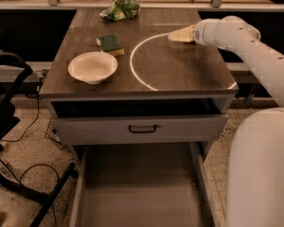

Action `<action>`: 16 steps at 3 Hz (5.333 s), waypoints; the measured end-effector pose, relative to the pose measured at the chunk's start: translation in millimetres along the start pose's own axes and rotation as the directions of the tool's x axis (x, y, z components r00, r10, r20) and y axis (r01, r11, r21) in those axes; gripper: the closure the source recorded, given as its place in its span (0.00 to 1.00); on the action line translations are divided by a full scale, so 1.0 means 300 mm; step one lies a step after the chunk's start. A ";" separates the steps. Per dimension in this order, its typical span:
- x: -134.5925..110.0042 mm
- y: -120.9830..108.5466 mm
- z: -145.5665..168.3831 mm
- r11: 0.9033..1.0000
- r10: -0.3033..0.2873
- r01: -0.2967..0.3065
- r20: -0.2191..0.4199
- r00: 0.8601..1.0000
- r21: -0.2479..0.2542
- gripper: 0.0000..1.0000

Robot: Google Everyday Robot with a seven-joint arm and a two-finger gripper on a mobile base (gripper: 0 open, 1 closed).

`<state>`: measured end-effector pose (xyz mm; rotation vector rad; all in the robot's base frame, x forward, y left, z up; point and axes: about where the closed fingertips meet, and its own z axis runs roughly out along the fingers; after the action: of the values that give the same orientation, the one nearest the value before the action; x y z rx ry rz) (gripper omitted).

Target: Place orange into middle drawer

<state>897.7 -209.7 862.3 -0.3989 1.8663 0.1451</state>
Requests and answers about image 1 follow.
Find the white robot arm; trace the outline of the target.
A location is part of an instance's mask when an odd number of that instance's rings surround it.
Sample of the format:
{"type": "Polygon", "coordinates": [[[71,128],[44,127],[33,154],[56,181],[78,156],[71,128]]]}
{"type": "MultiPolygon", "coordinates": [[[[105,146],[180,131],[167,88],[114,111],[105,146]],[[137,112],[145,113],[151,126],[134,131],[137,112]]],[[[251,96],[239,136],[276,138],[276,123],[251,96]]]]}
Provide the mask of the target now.
{"type": "Polygon", "coordinates": [[[236,54],[277,104],[248,116],[234,135],[226,227],[284,227],[284,55],[237,16],[205,19],[170,32],[168,38],[236,54]]]}

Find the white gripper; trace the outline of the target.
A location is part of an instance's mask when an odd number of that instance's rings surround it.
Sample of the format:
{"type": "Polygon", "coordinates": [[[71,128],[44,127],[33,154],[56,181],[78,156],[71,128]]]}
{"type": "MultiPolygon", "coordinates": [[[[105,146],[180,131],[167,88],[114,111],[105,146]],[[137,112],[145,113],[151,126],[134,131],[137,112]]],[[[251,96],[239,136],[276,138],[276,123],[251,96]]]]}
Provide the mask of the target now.
{"type": "Polygon", "coordinates": [[[168,39],[172,42],[191,43],[195,40],[197,44],[214,45],[216,19],[205,19],[194,25],[174,30],[168,34],[168,39]]]}

